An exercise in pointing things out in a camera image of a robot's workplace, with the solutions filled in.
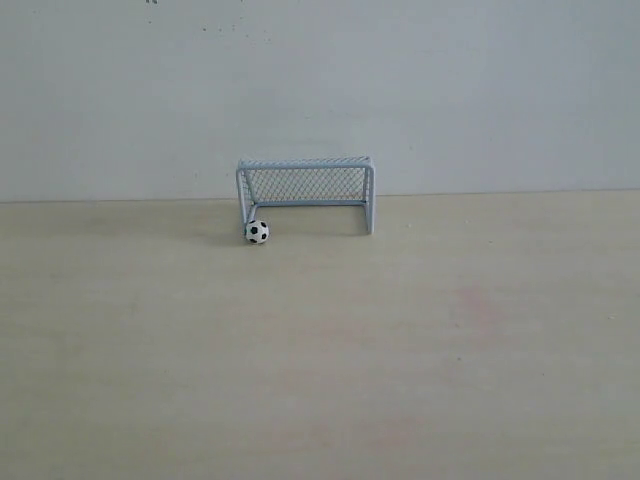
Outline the black and white soccer ball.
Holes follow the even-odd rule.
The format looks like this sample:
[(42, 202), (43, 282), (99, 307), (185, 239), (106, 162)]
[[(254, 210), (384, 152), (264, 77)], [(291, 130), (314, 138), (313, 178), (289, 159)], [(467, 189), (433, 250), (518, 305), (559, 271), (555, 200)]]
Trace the black and white soccer ball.
[(251, 244), (263, 244), (270, 236), (270, 229), (265, 221), (254, 219), (246, 224), (244, 236)]

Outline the white miniature soccer goal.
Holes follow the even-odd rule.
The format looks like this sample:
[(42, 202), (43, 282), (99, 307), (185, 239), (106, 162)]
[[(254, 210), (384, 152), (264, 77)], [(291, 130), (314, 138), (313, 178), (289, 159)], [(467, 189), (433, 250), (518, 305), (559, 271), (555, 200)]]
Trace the white miniature soccer goal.
[(235, 172), (241, 222), (261, 208), (360, 207), (366, 231), (376, 220), (376, 170), (368, 156), (241, 160)]

